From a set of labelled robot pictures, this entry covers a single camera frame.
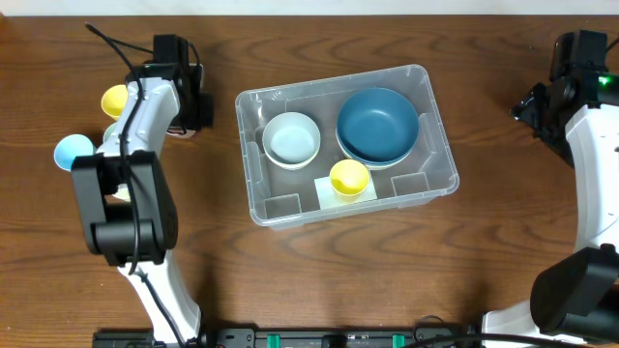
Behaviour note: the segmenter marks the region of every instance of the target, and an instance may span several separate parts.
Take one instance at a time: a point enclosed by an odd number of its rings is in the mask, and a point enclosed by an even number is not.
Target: wooden table
[[[85,347],[100,328],[148,328],[116,269],[86,249],[55,144],[101,144],[100,98],[127,69],[86,18],[0,18],[0,346]],[[195,43],[215,127],[166,140],[176,255],[210,325],[405,327],[469,323],[528,298],[572,252],[575,173],[508,110],[548,76],[554,40],[619,28],[603,16],[93,17],[150,46]],[[135,62],[146,59],[131,52]],[[460,187],[426,206],[284,231],[248,212],[234,99],[242,91],[416,63],[430,75]],[[619,69],[619,49],[608,58]]]

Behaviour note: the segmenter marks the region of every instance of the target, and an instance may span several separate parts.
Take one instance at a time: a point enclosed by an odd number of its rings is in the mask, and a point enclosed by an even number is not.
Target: blue bowl
[[[407,98],[386,88],[354,94],[339,110],[336,129],[342,150],[369,165],[403,160],[419,137],[417,110]]]

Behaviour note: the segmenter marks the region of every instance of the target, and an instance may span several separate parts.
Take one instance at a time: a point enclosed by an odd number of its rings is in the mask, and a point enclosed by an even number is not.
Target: plastic container
[[[338,145],[339,109],[355,92],[384,87],[407,97],[419,113],[421,131],[400,163],[371,173],[377,199],[320,209],[314,179],[329,176],[345,155]],[[426,204],[457,189],[459,176],[426,70],[418,65],[246,91],[236,99],[241,152],[255,223],[282,229],[383,209]],[[321,133],[320,151],[308,166],[290,171],[270,162],[262,149],[267,123],[283,112],[311,117]]]

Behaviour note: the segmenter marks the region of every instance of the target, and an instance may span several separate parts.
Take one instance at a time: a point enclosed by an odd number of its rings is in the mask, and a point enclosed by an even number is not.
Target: storage box
[[[345,155],[336,139],[339,109],[355,92],[384,87],[407,97],[419,113],[421,131],[412,152],[393,167],[372,171],[378,199],[321,210],[314,179],[329,176]],[[268,160],[262,132],[283,112],[311,117],[321,132],[320,151],[305,168],[286,170]],[[426,70],[418,65],[295,83],[241,93],[236,100],[250,215],[274,229],[390,208],[426,204],[454,192],[456,165]]]

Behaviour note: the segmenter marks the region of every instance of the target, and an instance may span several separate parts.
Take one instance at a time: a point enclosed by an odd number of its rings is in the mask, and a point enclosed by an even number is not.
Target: yellow cup
[[[336,196],[346,203],[352,203],[368,187],[369,172],[360,162],[345,159],[331,168],[329,180]]]
[[[129,98],[129,92],[125,85],[116,85],[103,94],[101,98],[101,108],[103,112],[118,121],[123,114],[123,109]]]

